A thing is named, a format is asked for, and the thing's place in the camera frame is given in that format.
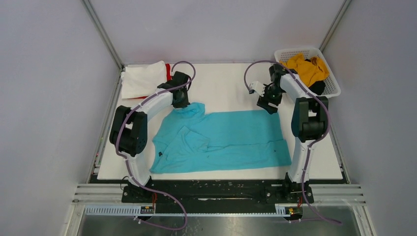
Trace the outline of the turquoise t-shirt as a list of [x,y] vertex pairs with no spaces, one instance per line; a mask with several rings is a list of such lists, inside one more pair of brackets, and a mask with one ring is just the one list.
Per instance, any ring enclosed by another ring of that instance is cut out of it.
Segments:
[[154,174],[289,166],[278,114],[264,110],[206,113],[203,103],[172,110],[153,138]]

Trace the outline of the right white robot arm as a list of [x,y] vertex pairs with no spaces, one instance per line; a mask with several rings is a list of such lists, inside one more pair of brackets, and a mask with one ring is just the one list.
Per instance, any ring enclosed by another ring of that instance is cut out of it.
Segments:
[[284,93],[294,102],[291,131],[296,144],[281,190],[284,200],[293,203],[307,194],[315,144],[329,132],[328,99],[313,93],[293,69],[280,63],[273,64],[269,74],[269,84],[253,82],[250,88],[259,95],[257,105],[269,114],[277,113]]

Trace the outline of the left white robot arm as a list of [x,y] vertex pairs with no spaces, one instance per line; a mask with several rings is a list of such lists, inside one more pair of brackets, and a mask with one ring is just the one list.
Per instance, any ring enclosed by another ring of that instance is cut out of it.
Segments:
[[115,146],[127,169],[129,191],[140,201],[151,199],[153,190],[147,185],[151,179],[143,153],[148,142],[148,122],[163,109],[185,108],[188,84],[192,77],[176,71],[172,78],[157,86],[153,94],[135,107],[118,106],[114,115],[109,141]]

